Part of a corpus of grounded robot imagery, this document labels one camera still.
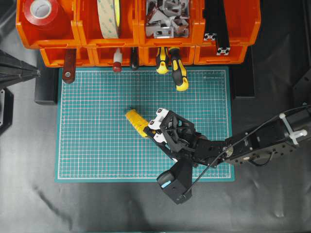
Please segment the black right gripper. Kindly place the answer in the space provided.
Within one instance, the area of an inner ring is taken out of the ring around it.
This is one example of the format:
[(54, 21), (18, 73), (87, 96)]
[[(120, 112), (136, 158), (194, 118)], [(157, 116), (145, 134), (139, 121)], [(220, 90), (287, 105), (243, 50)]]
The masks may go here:
[(191, 161), (193, 167), (209, 165), (209, 140), (194, 124), (171, 110), (158, 108), (155, 119), (143, 130), (172, 161)]

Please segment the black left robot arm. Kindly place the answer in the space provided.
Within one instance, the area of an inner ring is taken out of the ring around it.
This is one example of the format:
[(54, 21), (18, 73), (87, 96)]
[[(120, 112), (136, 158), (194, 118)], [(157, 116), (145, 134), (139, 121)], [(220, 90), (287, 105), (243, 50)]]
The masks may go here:
[(13, 121), (14, 95), (7, 87), (39, 76), (36, 67), (0, 51), (0, 133), (4, 133)]

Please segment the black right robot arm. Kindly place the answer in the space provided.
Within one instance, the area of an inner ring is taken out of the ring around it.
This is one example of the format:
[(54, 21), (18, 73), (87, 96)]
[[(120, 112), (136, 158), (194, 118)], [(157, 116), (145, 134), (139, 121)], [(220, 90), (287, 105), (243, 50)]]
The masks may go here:
[(186, 159), (194, 167), (221, 163), (256, 164), (291, 153), (311, 141), (311, 110), (290, 109), (261, 125), (225, 140), (212, 141), (196, 131), (192, 122), (173, 111), (159, 108), (144, 133), (172, 160)]

